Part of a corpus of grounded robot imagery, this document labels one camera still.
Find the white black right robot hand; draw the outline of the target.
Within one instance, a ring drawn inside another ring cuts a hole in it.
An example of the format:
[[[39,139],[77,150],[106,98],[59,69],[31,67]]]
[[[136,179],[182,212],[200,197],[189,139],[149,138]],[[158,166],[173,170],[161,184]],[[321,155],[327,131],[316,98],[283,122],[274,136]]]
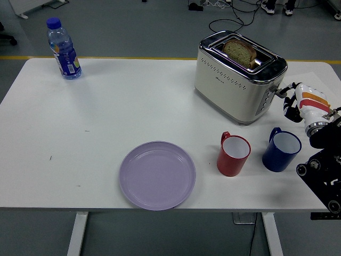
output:
[[[293,82],[280,89],[278,96],[284,98],[283,113],[287,119],[295,123],[304,121],[306,129],[329,123],[326,116],[329,114],[330,104],[325,94],[317,89],[302,82]]]

